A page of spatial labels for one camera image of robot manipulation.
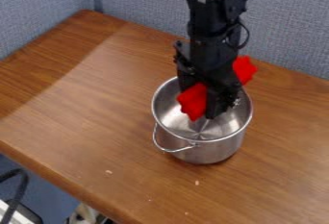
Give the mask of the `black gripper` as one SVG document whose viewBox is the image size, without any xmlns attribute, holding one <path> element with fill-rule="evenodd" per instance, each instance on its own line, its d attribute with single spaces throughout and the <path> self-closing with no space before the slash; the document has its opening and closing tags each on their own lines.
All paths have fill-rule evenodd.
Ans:
<svg viewBox="0 0 329 224">
<path fill-rule="evenodd" d="M 238 57 L 241 35 L 178 40 L 174 44 L 181 91 L 198 83 L 208 87 L 206 118 L 216 119 L 236 106 L 242 84 L 233 69 Z"/>
</svg>

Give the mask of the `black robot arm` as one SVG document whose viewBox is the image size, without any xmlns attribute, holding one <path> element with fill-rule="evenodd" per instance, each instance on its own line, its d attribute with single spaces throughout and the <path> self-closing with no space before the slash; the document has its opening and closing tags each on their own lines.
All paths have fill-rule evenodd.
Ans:
<svg viewBox="0 0 329 224">
<path fill-rule="evenodd" d="M 236 68 L 249 31 L 241 15 L 248 0 L 186 0 L 189 41 L 175 42 L 181 111 L 196 121 L 237 105 L 244 78 Z"/>
</svg>

